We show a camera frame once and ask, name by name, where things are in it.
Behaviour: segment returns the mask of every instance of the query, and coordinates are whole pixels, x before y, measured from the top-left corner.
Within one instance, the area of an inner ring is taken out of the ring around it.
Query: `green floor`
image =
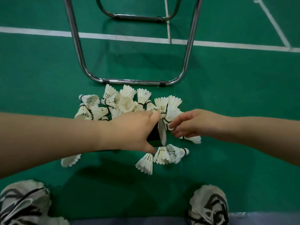
[[[292,47],[300,47],[300,0],[263,0]],[[183,0],[170,22],[171,38],[187,39],[194,0]],[[103,0],[112,12],[165,15],[164,0]],[[175,0],[168,0],[169,12]],[[165,24],[115,22],[94,0],[73,0],[80,32],[167,38]],[[69,31],[62,0],[0,0],[0,26]],[[204,0],[196,40],[283,46],[253,0]],[[81,39],[87,66],[100,77],[170,80],[185,46]],[[73,118],[79,94],[104,86],[88,79],[70,37],[0,33],[0,111]],[[300,119],[300,53],[194,46],[183,80],[166,88],[143,87],[152,99],[182,98],[182,111],[208,109],[231,116]],[[183,216],[193,191],[219,186],[231,212],[300,210],[300,168],[251,148],[202,138],[201,145],[168,136],[190,150],[184,160],[154,165],[153,175],[135,168],[140,152],[89,153],[74,167],[60,161],[0,181],[0,189],[24,179],[52,192],[51,215],[68,219]]]

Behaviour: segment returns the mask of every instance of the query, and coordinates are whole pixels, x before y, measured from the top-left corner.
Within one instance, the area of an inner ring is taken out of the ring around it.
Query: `hand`
[[[147,142],[147,137],[160,119],[160,112],[138,111],[122,114],[107,122],[111,130],[107,144],[112,149],[155,153],[156,150]]]
[[[207,110],[195,109],[178,115],[169,125],[175,137],[210,136],[218,140],[228,138],[232,117]]]

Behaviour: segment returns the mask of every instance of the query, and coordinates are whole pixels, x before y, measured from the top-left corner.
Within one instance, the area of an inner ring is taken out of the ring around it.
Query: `metal chair leg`
[[[170,81],[103,79],[103,78],[99,78],[99,77],[94,76],[87,69],[86,64],[85,64],[84,55],[83,55],[83,51],[82,51],[82,47],[81,47],[81,43],[80,43],[79,34],[78,34],[76,19],[75,19],[75,15],[74,15],[72,1],[71,0],[64,0],[64,3],[65,3],[67,17],[68,17],[68,21],[69,21],[69,24],[70,24],[72,38],[73,38],[73,42],[74,42],[74,45],[75,45],[75,49],[76,49],[76,53],[77,53],[77,57],[78,57],[78,60],[79,60],[80,67],[83,70],[83,72],[85,73],[85,75],[88,78],[90,78],[91,80],[94,80],[94,81],[96,81],[98,83],[102,83],[102,84],[118,84],[118,85],[128,84],[128,85],[149,85],[149,86],[165,87],[165,86],[170,86],[170,85],[175,84],[180,79],[182,79],[182,77],[186,73],[186,68],[187,68],[187,65],[188,65],[188,61],[189,61],[189,58],[190,58],[190,53],[191,53],[191,50],[192,50],[192,47],[193,47],[193,42],[194,42],[194,38],[195,38],[195,34],[196,34],[197,23],[198,23],[200,9],[201,9],[201,5],[202,5],[202,0],[196,0],[196,2],[195,2],[195,7],[194,7],[194,11],[193,11],[193,18],[192,18],[192,22],[191,22],[191,25],[190,25],[189,38],[187,40],[187,46],[186,46],[186,49],[185,49],[185,56],[184,56],[184,59],[183,59],[182,71],[181,71],[180,75],[177,78],[175,78],[174,80],[170,80]]]
[[[176,2],[176,6],[174,9],[174,12],[166,17],[147,17],[147,16],[136,16],[136,15],[125,15],[125,14],[117,14],[117,13],[110,13],[108,11],[106,11],[106,9],[103,7],[103,5],[101,4],[100,0],[96,0],[96,3],[99,7],[99,9],[107,16],[109,16],[112,19],[116,19],[116,20],[137,20],[137,21],[152,21],[152,22],[166,22],[171,20],[177,13],[178,13],[178,9],[181,3],[181,0],[177,0]]]

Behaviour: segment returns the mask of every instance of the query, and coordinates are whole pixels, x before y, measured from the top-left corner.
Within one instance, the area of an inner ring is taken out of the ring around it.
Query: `gray floor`
[[[300,213],[236,213],[229,216],[230,225],[295,225],[299,224]],[[70,225],[186,225],[182,217],[107,218],[73,220]]]

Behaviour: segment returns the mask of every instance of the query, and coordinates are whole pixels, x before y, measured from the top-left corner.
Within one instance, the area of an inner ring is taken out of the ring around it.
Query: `white line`
[[[58,36],[58,37],[72,37],[69,31],[52,31],[52,30],[40,30],[29,28],[16,28],[16,27],[0,27],[0,33],[14,33],[14,34],[30,34],[30,35],[46,35],[46,36]],[[136,37],[136,36],[123,36],[123,35],[106,35],[95,33],[79,33],[81,38],[89,39],[104,39],[104,40],[119,40],[130,42],[142,42],[142,43],[161,43],[168,44],[168,39],[150,38],[150,37]],[[173,44],[186,45],[187,40],[171,39]],[[267,51],[283,51],[283,52],[295,52],[300,53],[300,48],[284,47],[284,46],[266,46],[266,45],[252,45],[242,43],[228,43],[228,42],[208,42],[208,41],[194,41],[195,46],[209,46],[209,47],[221,47],[221,48],[236,48],[236,49],[251,49],[251,50],[267,50]]]
[[[14,33],[14,34],[72,37],[71,32],[69,31],[52,31],[52,30],[17,28],[17,27],[0,27],[0,32]],[[125,35],[106,35],[106,34],[83,33],[83,32],[79,32],[79,37],[88,38],[88,39],[105,39],[105,40],[118,40],[118,41],[143,42],[143,43],[165,43],[165,44],[169,43],[168,39],[161,39],[161,38],[125,36]]]
[[[172,39],[172,44],[186,45],[187,40]],[[267,45],[252,45],[242,43],[228,43],[228,42],[208,42],[208,41],[194,41],[194,46],[209,46],[222,48],[236,48],[249,50],[268,50],[268,51],[283,51],[300,53],[300,48],[285,47],[285,46],[267,46]]]
[[[166,8],[166,16],[168,16],[169,13],[168,13],[168,3],[167,3],[167,0],[165,0],[165,8]],[[171,43],[170,22],[169,21],[167,21],[167,32],[168,32],[169,43]]]
[[[262,0],[256,0],[255,3],[259,3],[262,10],[265,12],[265,14],[267,15],[267,17],[269,18],[269,20],[271,21],[273,27],[275,28],[275,30],[277,31],[279,37],[281,38],[283,44],[286,47],[291,47],[290,43],[287,41],[287,38],[285,37],[285,35],[283,34],[283,31],[281,30],[280,26],[278,25],[278,23],[275,21],[275,19],[273,18],[272,14],[270,13],[270,11],[268,10],[268,8],[265,6],[265,4],[263,3]]]

